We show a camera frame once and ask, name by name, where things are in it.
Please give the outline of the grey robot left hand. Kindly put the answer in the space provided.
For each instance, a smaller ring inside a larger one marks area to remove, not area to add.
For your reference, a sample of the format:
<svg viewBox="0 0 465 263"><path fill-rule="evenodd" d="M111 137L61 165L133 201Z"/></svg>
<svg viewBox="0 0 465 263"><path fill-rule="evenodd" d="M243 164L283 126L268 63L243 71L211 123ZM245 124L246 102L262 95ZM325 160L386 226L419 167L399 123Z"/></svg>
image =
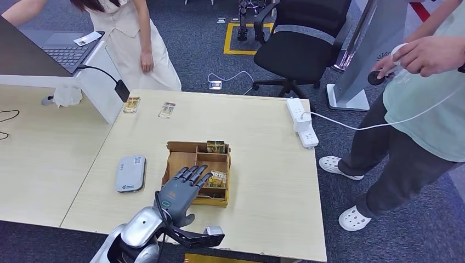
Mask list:
<svg viewBox="0 0 465 263"><path fill-rule="evenodd" d="M203 175L207 165L183 167L156 192L154 207L160 206L176 227L184 227L193 222L194 214L187 215L188 208L198 196L200 189L212 176Z"/></svg>

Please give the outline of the person's right hand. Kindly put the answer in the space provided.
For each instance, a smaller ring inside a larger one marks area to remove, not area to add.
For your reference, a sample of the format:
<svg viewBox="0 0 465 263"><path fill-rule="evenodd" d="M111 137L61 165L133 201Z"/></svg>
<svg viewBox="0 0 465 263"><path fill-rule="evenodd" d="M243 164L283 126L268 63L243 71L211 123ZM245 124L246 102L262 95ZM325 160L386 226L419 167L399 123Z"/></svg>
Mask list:
<svg viewBox="0 0 465 263"><path fill-rule="evenodd" d="M391 55L387 55L375 63L372 70L378 71L377 79L383 77L394 78L396 67L400 65L399 61L394 61Z"/></svg>

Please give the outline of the person's left hand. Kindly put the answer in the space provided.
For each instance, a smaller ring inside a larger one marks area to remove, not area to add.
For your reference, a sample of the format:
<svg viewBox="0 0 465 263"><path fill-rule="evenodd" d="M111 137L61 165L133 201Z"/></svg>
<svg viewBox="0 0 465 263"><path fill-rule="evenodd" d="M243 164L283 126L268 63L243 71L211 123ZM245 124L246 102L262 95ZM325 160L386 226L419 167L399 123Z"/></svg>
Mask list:
<svg viewBox="0 0 465 263"><path fill-rule="evenodd" d="M141 70L144 73L151 72L154 68L154 60L152 57L152 52L142 51L140 56Z"/></svg>
<svg viewBox="0 0 465 263"><path fill-rule="evenodd" d="M393 61L411 74L429 77L464 65L464 37L429 36L402 46Z"/></svg>

